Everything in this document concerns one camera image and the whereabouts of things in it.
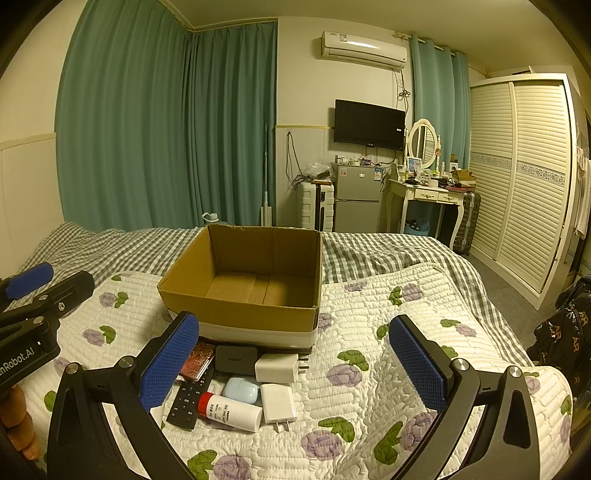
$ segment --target metal screw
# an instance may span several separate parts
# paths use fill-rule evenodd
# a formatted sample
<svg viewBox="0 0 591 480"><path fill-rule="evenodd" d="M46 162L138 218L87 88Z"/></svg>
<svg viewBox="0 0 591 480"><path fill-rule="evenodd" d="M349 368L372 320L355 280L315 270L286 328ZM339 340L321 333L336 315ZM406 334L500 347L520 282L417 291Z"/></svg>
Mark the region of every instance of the metal screw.
<svg viewBox="0 0 591 480"><path fill-rule="evenodd" d="M68 375L75 374L78 371L78 364L68 364L66 367L66 373Z"/></svg>
<svg viewBox="0 0 591 480"><path fill-rule="evenodd" d="M468 363L468 360L464 360L463 358L456 358L453 361L453 366L462 372L465 372L466 370L468 370L470 368L470 364Z"/></svg>
<svg viewBox="0 0 591 480"><path fill-rule="evenodd" d="M133 364L134 364L134 357L132 357L132 356L125 356L119 360L119 366L121 368L129 368Z"/></svg>
<svg viewBox="0 0 591 480"><path fill-rule="evenodd" d="M519 378L522 374L521 368L516 367L515 365L509 367L509 373L512 377Z"/></svg>

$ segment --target mini fridge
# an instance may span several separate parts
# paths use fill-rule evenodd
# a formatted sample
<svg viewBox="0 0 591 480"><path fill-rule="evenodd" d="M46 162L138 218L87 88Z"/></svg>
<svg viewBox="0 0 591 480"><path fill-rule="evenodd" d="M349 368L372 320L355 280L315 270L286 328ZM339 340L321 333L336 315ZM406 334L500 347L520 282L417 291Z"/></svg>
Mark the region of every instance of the mini fridge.
<svg viewBox="0 0 591 480"><path fill-rule="evenodd" d="M378 231L383 169L332 164L336 172L335 232Z"/></svg>

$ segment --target teal curtain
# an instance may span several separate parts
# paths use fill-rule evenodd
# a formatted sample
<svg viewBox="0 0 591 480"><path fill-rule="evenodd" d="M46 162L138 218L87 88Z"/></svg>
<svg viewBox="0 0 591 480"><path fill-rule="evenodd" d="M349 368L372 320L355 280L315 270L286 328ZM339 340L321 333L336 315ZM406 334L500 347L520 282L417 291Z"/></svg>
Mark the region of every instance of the teal curtain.
<svg viewBox="0 0 591 480"><path fill-rule="evenodd" d="M269 203L275 199L276 63L276 22L192 35L184 93L193 216L259 224L265 142Z"/></svg>
<svg viewBox="0 0 591 480"><path fill-rule="evenodd" d="M435 48L414 35L413 54L415 121L429 120L441 136L441 158L449 167L453 153L460 168L467 168L470 155L470 80L463 53L452 56L449 48Z"/></svg>
<svg viewBox="0 0 591 480"><path fill-rule="evenodd" d="M158 0L89 0L56 109L64 217L94 231L197 225L183 119L187 30Z"/></svg>

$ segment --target curtain rod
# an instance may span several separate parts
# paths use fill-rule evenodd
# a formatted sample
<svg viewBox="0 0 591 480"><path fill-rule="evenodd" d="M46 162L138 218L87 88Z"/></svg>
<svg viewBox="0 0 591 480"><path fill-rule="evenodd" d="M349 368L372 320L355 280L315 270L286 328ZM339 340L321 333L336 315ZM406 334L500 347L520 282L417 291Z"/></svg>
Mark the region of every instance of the curtain rod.
<svg viewBox="0 0 591 480"><path fill-rule="evenodd" d="M402 33L402 32L396 32L396 31L394 32L394 34L395 34L397 37L400 37L400 38L402 38L402 39L404 39L404 40L410 40L410 39L413 37L412 35L408 35L408 34L406 34L406 33ZM422 38L417 38L417 40L418 40L420 43L427 43L427 40L423 40ZM434 47L435 47L437 50L445 51L445 48L443 48L443 47L440 47L439 45L433 45L433 46L434 46ZM473 63L471 63L471 62L468 62L468 66L469 66L469 67L470 67L472 70L476 70L478 73L481 73L481 74L482 74L482 75L484 75L486 78L488 78L488 79L489 79L489 78L492 78L492 75L491 75L491 73L490 73L488 70L485 70L485 69L483 69L483 68L480 68L478 65L474 65L474 64L473 64Z"/></svg>
<svg viewBox="0 0 591 480"><path fill-rule="evenodd" d="M251 25L253 23L267 23L267 22L276 22L277 17L266 17L266 18L247 18L245 20L235 20L231 22L221 22L221 23L214 23L209 25L204 25L202 27L197 28L190 28L191 32L203 32L207 30L217 30L219 28L228 28L228 27L239 27L240 25Z"/></svg>

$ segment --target drawer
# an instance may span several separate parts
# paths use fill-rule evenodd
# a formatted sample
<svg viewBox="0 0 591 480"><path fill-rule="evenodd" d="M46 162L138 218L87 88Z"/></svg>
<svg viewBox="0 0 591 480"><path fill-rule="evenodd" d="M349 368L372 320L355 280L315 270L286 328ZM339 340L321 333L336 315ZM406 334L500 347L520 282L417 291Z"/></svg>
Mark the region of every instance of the drawer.
<svg viewBox="0 0 591 480"><path fill-rule="evenodd" d="M437 201L437 196L439 194L435 190L427 190L427 189L416 189L414 191L414 197L418 200L431 200L432 202Z"/></svg>
<svg viewBox="0 0 591 480"><path fill-rule="evenodd" d="M440 202L452 202L458 203L461 202L464 197L463 193L448 193L448 192L441 192L439 194L439 201Z"/></svg>

